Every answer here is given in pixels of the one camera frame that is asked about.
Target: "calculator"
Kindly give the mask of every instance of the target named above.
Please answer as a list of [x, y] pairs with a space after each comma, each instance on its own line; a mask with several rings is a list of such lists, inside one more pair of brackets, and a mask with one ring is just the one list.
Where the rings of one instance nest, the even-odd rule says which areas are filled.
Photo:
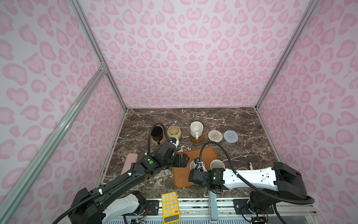
[[180, 212], [176, 192], [163, 194], [161, 196], [164, 224], [180, 221]]

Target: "white mug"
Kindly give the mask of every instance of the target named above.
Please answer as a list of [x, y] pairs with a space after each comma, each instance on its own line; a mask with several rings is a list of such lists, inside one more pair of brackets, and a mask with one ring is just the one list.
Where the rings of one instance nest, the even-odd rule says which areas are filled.
[[[207, 170], [205, 169], [205, 164], [204, 163], [202, 163], [202, 168], [203, 168], [203, 170], [205, 171], [205, 172], [207, 172]], [[192, 161], [191, 163], [190, 163], [190, 170], [192, 170], [192, 169], [194, 169], [195, 167], [196, 167], [197, 165], [194, 163], [194, 161]]]
[[215, 169], [215, 168], [224, 168], [225, 169], [225, 164], [221, 160], [215, 159], [210, 163], [210, 169]]
[[190, 125], [190, 135], [195, 138], [196, 140], [203, 134], [204, 125], [199, 122], [195, 121]]

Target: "mug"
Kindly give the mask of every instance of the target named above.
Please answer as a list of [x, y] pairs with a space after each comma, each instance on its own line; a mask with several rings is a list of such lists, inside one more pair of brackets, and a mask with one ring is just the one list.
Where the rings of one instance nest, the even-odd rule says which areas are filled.
[[195, 138], [195, 140], [198, 140], [203, 134], [203, 129], [203, 124], [199, 121], [195, 121], [190, 125], [190, 135]]
[[182, 138], [182, 131], [178, 126], [170, 126], [167, 130], [168, 138], [176, 138], [180, 140]]
[[[190, 163], [189, 168], [190, 168], [190, 170], [192, 170], [192, 169], [194, 169], [196, 166], [197, 166], [197, 165], [195, 164], [195, 162], [192, 161], [192, 162]], [[203, 170], [204, 170], [204, 171], [207, 171], [207, 170], [205, 169], [205, 164], [204, 164], [204, 163], [203, 163]]]
[[159, 126], [156, 126], [153, 129], [151, 136], [153, 140], [157, 142], [158, 145], [160, 145], [160, 142], [163, 140], [163, 129]]
[[215, 168], [224, 168], [225, 169], [225, 164], [219, 160], [219, 159], [215, 159], [210, 163], [210, 169], [215, 169]]

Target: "tray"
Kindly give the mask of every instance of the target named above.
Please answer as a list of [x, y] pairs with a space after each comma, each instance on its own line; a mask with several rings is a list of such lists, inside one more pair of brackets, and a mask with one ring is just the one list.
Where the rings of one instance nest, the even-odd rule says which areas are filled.
[[[177, 187], [188, 187], [188, 186], [194, 185], [188, 181], [188, 177], [190, 174], [190, 163], [195, 158], [199, 157], [200, 149], [179, 152], [178, 154], [183, 154], [183, 153], [187, 154], [190, 157], [187, 167], [185, 167], [185, 168], [173, 167], [172, 168], [174, 184]], [[210, 169], [210, 163], [215, 159], [218, 159], [218, 155], [216, 154], [216, 151], [213, 147], [206, 147], [203, 149], [202, 161], [204, 162], [205, 168], [207, 170]]]

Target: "gray coaster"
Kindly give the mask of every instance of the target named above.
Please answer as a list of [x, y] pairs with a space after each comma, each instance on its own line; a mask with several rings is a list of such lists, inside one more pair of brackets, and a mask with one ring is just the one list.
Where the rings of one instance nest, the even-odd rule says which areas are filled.
[[235, 143], [239, 140], [239, 136], [236, 132], [228, 130], [224, 133], [224, 139], [229, 143]]
[[208, 133], [208, 138], [213, 142], [221, 142], [221, 140], [223, 140], [223, 134], [217, 130], [211, 130]]

